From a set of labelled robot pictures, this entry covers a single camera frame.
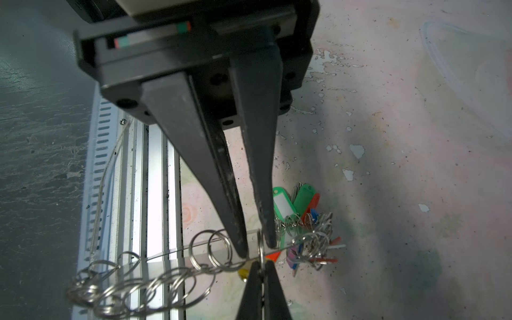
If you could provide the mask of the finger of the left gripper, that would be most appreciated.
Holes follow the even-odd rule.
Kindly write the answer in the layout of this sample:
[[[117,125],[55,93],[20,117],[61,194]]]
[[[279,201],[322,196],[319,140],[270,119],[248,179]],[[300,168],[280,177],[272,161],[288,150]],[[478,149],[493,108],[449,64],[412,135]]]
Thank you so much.
[[[229,73],[259,220],[267,246],[275,248],[272,170],[283,73],[278,46],[232,57]]]
[[[141,92],[141,102],[207,192],[234,249],[247,257],[247,230],[225,136],[201,105],[191,77],[174,73],[146,81]]]

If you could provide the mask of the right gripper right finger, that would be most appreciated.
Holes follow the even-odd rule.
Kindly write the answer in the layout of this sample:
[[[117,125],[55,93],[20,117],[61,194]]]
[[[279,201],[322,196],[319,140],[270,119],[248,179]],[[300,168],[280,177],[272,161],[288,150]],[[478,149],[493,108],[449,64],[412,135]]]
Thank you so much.
[[[292,320],[273,261],[266,261],[264,267],[263,318],[264,320]]]

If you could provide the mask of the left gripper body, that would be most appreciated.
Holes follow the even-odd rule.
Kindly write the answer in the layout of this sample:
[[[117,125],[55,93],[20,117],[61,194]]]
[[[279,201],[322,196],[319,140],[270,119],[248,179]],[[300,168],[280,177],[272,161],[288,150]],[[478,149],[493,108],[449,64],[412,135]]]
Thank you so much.
[[[99,84],[103,98],[152,125],[142,103],[146,81],[185,72],[201,105],[225,128],[238,125],[229,60],[270,45],[283,64],[278,112],[305,78],[318,1],[186,1],[131,17],[97,21],[73,34],[78,66]]]

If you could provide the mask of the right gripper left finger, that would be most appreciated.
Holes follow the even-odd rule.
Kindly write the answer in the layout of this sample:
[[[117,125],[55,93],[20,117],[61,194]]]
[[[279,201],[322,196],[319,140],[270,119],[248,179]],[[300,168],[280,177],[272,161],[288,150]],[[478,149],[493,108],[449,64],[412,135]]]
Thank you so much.
[[[253,262],[236,315],[236,320],[262,320],[263,280],[260,262]]]

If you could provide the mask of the bunch of coloured key tags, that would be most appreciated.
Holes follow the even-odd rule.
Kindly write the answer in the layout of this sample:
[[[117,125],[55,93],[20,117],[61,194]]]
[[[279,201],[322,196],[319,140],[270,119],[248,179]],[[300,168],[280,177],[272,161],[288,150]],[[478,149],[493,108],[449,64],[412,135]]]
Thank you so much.
[[[319,211],[320,198],[320,193],[306,183],[297,184],[292,193],[273,188],[277,247],[263,250],[266,261],[285,262],[293,276],[301,265],[319,271],[338,262],[331,252],[346,245],[333,236],[333,214]]]

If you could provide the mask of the large keyring with chain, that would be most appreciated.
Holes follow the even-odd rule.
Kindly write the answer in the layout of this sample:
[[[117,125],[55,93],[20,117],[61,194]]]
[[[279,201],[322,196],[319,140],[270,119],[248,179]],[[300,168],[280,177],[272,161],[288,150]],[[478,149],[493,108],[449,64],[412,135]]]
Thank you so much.
[[[65,294],[73,305],[90,310],[98,319],[145,319],[185,311],[211,297],[224,273],[237,274],[245,284],[251,264],[257,261],[263,280],[263,250],[270,247],[259,229],[249,231],[247,241],[248,256],[240,257],[223,230],[202,231],[189,245],[175,250],[183,257],[182,265],[161,271],[151,270],[138,255],[128,262],[122,257],[94,261],[78,272]]]

